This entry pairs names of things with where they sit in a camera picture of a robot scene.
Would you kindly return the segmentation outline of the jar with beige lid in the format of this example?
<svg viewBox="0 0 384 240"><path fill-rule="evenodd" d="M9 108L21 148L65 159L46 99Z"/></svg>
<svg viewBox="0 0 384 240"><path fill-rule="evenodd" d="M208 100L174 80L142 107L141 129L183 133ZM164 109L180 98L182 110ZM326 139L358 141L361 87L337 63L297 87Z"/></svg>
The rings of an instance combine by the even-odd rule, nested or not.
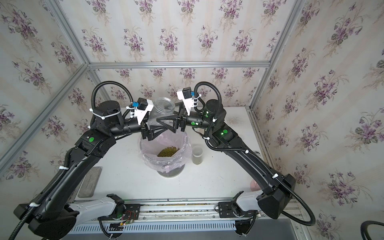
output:
<svg viewBox="0 0 384 240"><path fill-rule="evenodd" d="M176 105L171 99L165 97L157 98L154 101L154 107L149 115L149 125L159 125L157 118L173 115L175 108Z"/></svg>

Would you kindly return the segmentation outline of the clear jar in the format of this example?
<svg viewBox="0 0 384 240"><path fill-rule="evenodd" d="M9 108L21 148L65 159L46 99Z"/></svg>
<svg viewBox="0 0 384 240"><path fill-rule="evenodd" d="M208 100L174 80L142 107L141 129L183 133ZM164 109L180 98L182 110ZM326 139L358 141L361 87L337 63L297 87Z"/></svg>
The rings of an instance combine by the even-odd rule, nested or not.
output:
<svg viewBox="0 0 384 240"><path fill-rule="evenodd" d="M199 165L203 161L203 149L199 146L192 148L193 163Z"/></svg>

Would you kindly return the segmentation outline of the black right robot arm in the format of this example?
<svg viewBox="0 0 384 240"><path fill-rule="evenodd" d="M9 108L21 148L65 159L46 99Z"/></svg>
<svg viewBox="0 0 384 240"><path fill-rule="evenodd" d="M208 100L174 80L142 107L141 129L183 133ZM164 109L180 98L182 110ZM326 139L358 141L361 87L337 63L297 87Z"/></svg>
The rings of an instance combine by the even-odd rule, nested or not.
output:
<svg viewBox="0 0 384 240"><path fill-rule="evenodd" d="M258 192L240 191L231 201L235 216L242 217L250 211L262 211L271 219L292 215L285 211L291 201L295 181L290 175L281 175L244 143L242 138L225 123L226 110L218 100L209 100L202 112L187 114L184 106L171 116L157 118L157 123L170 131L184 131L187 126L205 131L202 138L208 147L216 152L223 152L235 160L261 188Z"/></svg>

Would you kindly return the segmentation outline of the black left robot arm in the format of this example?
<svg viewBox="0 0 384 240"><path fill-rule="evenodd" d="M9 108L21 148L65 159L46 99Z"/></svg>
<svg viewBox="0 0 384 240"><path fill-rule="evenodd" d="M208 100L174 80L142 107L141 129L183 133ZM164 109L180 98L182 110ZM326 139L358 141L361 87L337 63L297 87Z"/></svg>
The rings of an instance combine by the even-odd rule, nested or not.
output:
<svg viewBox="0 0 384 240"><path fill-rule="evenodd" d="M67 201L117 140L135 133L148 139L157 136L152 135L146 125L153 107L153 101L139 98L126 107L127 111L133 111L126 120L117 101L105 101L98 106L92 103L89 130L67 151L63 165L45 189L29 204L15 208L14 214L20 222L9 238L14 240L22 226L28 224L35 235L47 240L60 240L78 224L115 214L117 205L122 205L123 201L114 194L81 210L71 207Z"/></svg>

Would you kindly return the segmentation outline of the mung beans in bin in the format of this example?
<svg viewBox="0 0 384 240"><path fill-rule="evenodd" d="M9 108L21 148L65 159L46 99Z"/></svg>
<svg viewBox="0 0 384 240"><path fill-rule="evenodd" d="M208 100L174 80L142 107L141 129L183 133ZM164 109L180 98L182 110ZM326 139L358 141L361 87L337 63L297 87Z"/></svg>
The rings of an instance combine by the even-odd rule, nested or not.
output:
<svg viewBox="0 0 384 240"><path fill-rule="evenodd" d="M169 157L172 157L178 150L179 150L179 148L174 147L174 146L167 147L167 148L164 148L163 150L161 150L157 156L160 158L169 158Z"/></svg>

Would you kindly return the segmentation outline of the mesh bin with plastic bag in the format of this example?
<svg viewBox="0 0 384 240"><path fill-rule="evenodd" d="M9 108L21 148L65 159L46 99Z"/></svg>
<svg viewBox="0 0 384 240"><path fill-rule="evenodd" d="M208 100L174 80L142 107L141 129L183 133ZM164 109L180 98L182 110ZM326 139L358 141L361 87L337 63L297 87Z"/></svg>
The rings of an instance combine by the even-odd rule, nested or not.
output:
<svg viewBox="0 0 384 240"><path fill-rule="evenodd" d="M176 177L192 160L190 138L181 131L165 131L152 141L139 139L138 150L146 166L165 178Z"/></svg>

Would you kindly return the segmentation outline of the grey sponge pad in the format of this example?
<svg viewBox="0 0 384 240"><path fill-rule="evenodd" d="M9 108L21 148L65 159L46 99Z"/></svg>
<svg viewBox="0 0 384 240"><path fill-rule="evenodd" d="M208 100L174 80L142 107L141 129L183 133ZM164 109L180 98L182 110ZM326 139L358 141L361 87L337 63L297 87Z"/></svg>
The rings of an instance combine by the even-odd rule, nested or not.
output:
<svg viewBox="0 0 384 240"><path fill-rule="evenodd" d="M85 175L78 192L79 198L91 198L94 195L102 170L102 167L93 167Z"/></svg>

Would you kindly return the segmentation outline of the pink pen holder cup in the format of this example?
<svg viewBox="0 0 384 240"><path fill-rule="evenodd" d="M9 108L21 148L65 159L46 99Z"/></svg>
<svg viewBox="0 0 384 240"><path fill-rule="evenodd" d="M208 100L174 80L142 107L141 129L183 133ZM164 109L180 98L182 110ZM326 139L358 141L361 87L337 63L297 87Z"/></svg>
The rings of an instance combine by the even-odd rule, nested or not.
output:
<svg viewBox="0 0 384 240"><path fill-rule="evenodd" d="M259 184L255 180L252 180L250 183L250 190L252 192L260 191L261 187L259 186Z"/></svg>

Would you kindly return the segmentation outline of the aluminium frame crossbar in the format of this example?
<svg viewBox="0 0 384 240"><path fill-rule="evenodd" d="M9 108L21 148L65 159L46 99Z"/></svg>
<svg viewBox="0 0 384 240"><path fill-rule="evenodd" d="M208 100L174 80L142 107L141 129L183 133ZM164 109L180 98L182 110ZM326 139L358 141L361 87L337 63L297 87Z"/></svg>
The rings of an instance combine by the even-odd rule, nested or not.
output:
<svg viewBox="0 0 384 240"><path fill-rule="evenodd" d="M90 69L268 68L270 61L102 62Z"/></svg>

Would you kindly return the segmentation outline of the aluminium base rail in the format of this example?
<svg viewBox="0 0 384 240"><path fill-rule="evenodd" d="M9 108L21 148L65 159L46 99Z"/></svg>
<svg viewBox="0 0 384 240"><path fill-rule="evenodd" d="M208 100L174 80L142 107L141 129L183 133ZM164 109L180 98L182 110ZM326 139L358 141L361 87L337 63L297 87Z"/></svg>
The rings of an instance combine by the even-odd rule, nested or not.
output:
<svg viewBox="0 0 384 240"><path fill-rule="evenodd" d="M129 201L123 220L91 220L71 231L71 235L102 234L110 236L147 233L233 232L245 237L288 233L295 239L305 238L304 228L285 216L273 220L261 210L242 217L232 213L227 199L186 201Z"/></svg>

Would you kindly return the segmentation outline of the aluminium frame post left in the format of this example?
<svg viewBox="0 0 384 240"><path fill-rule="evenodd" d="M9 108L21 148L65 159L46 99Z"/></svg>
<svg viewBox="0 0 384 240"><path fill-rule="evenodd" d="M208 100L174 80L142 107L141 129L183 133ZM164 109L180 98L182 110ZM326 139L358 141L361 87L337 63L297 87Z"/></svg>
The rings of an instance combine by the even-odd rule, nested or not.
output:
<svg viewBox="0 0 384 240"><path fill-rule="evenodd" d="M91 60L88 57L84 47L81 45L81 41L78 39L74 28L72 27L68 17L65 14L65 11L60 4L60 1L46 1L46 4L52 12L53 16L56 18L56 22L63 32L63 36L67 39L69 45L72 47L76 59L81 63L76 72L71 75L71 77L67 80L67 83L65 83L65 85L53 98L53 104L55 107L57 107L60 103L63 102L64 98L69 94L72 88L74 88L85 75L89 75L95 86L101 83L102 79L96 70L91 69Z"/></svg>

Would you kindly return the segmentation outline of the aluminium frame post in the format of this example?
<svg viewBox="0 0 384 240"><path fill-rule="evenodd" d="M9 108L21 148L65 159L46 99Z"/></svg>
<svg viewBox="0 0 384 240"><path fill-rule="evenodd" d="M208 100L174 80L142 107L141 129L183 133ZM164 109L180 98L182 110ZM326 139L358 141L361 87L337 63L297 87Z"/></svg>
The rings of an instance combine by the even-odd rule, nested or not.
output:
<svg viewBox="0 0 384 240"><path fill-rule="evenodd" d="M85 75L89 75L95 86L101 83L102 79L96 70L91 69L91 60L88 57L84 47L81 45L81 41L78 39L74 28L72 27L68 17L65 14L65 11L60 4L60 1L46 1L46 4L52 12L53 16L56 18L56 22L63 32L63 36L67 39L69 45L72 47L76 59L81 63L76 72L71 75L71 77L67 80L67 83L65 83L65 85L53 98L53 104L55 107L57 107L60 103L63 102L64 98L69 94L72 88L74 88Z"/></svg>
<svg viewBox="0 0 384 240"><path fill-rule="evenodd" d="M272 74L274 68L276 67L276 65L279 61L279 57L284 52L284 47L290 38L290 34L292 33L293 29L295 28L295 24L296 24L300 14L301 14L301 10L302 10L305 3L306 3L306 1L304 1L304 0L294 2L293 7L292 7L292 9L288 15L287 20L286 20L286 23L285 23L284 27L282 28L280 37L279 37L279 39L278 39L278 41L274 47L274 50L272 52L271 58L269 60L269 66L266 67L264 74L263 74L263 76L262 76L262 78L258 84L258 87L253 94L253 97L252 97L252 100L251 100L251 103L249 106L249 108L251 110L254 110L256 108L257 102L261 98L261 95L263 94L263 91L266 88L268 79L269 79L270 75Z"/></svg>

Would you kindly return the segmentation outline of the aluminium frame post right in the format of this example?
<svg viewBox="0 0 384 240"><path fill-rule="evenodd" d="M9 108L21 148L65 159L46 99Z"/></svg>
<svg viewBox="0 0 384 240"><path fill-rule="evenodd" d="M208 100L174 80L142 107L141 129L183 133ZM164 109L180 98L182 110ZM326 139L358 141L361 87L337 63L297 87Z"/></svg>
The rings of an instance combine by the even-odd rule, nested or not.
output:
<svg viewBox="0 0 384 240"><path fill-rule="evenodd" d="M258 87L253 94L253 97L252 97L252 100L251 100L251 103L249 106L249 108L251 110L254 110L256 108L257 102L261 98L261 95L263 94L263 91L266 88L268 79L269 79L270 75L272 74L274 68L276 67L276 65L279 61L279 57L284 52L284 47L290 38L290 34L292 33L293 29L295 28L295 24L296 24L300 14L301 14L301 10L302 10L305 3L306 3L306 1L304 1L304 0L294 2L293 7L292 7L292 9L288 15L287 20L286 20L286 23L285 23L284 27L282 28L280 37L279 37L279 39L278 39L278 41L274 47L274 50L272 52L271 58L269 60L269 66L266 67L264 74L263 74L263 76L262 76L262 78L258 84Z"/></svg>

